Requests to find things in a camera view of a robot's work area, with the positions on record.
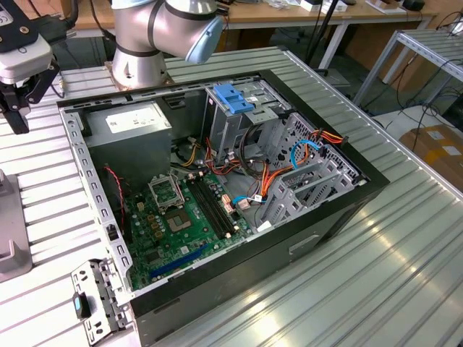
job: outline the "aluminum table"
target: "aluminum table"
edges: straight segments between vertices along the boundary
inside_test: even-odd
[[[378,76],[381,67],[383,67],[383,64],[399,43],[403,44],[405,48],[385,76],[385,83],[389,82],[409,50],[414,51],[417,55],[422,56],[449,74],[443,84],[428,98],[428,102],[431,102],[440,93],[450,78],[455,77],[460,82],[463,82],[463,37],[451,35],[444,29],[396,31],[356,94],[354,98],[355,105],[362,102],[371,84]]]
[[[463,336],[462,194],[288,51],[168,60],[177,82],[272,69],[391,181],[334,239],[158,346],[451,346]],[[70,97],[114,92],[105,68],[64,73]],[[0,283],[0,346],[86,346],[69,272],[105,255],[48,93],[0,166],[18,174],[34,268]],[[109,345],[136,346],[127,331]]]

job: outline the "metal clamp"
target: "metal clamp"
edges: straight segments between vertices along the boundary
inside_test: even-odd
[[[29,240],[15,175],[0,170],[0,283],[32,269]]]

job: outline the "white label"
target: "white label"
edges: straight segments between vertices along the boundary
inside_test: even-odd
[[[255,103],[256,101],[259,101],[259,99],[257,99],[255,96],[250,96],[249,98],[245,98],[245,100],[248,103]]]
[[[142,108],[140,110],[128,111],[112,114],[106,117],[106,123],[113,134],[126,132],[136,128],[147,127],[159,122],[156,113],[152,108]]]
[[[428,132],[428,134],[429,134],[429,136],[431,136],[435,140],[443,140],[443,139],[445,139],[445,137],[440,132],[438,132],[437,130],[434,130],[432,132]]]
[[[265,222],[262,223],[262,225],[258,228],[258,232],[260,233],[261,231],[266,230],[267,228],[270,228],[272,225],[271,223],[266,220]]]
[[[461,155],[461,153],[459,152],[459,150],[457,150],[454,146],[443,146],[442,147],[444,150],[446,150],[446,152],[449,154],[449,155]]]
[[[13,23],[12,16],[0,6],[0,27],[9,23]]]

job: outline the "side panel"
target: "side panel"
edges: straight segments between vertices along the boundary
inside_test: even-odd
[[[170,302],[137,317],[142,346],[151,346],[152,343],[307,254],[325,235],[335,233],[339,228],[339,222],[346,223],[361,207],[360,204],[346,207]],[[165,287],[154,290],[153,294],[162,296],[161,291],[164,291]],[[136,300],[140,303],[151,298],[149,294],[145,294]]]

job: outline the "motherboard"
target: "motherboard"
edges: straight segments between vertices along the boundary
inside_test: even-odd
[[[134,290],[245,239],[252,231],[239,212],[226,210],[226,193],[213,173],[179,180],[171,175],[126,198],[132,241],[127,243]]]

